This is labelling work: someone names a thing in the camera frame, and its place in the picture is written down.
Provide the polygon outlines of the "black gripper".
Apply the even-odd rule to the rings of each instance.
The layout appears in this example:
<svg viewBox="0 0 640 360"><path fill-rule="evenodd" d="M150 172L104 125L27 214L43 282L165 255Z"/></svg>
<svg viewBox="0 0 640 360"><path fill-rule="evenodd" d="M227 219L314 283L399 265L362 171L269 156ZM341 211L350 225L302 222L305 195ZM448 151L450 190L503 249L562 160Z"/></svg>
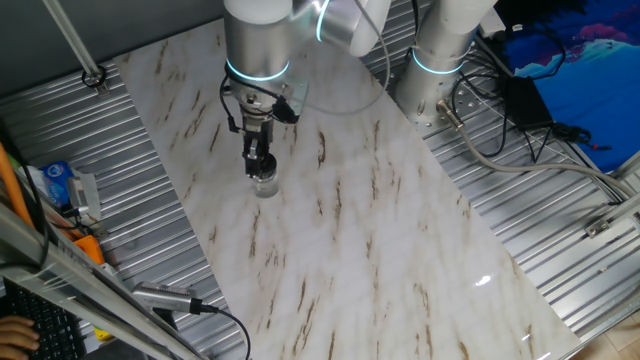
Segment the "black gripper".
<svg viewBox="0 0 640 360"><path fill-rule="evenodd" d="M258 112L256 109L240 107L245 140L243 158L245 173L249 178L257 179L261 176L261 163L270 154L273 141L274 122L269 113Z"/></svg>

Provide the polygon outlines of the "bare human hand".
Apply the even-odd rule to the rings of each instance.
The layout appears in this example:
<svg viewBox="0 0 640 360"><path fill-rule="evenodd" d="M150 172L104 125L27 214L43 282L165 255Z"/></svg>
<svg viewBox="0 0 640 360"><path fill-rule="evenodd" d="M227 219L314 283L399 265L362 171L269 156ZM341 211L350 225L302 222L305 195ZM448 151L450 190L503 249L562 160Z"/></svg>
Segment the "bare human hand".
<svg viewBox="0 0 640 360"><path fill-rule="evenodd" d="M19 316L1 318L1 358L28 360L32 352L40 348L40 335L34 329L33 320Z"/></svg>

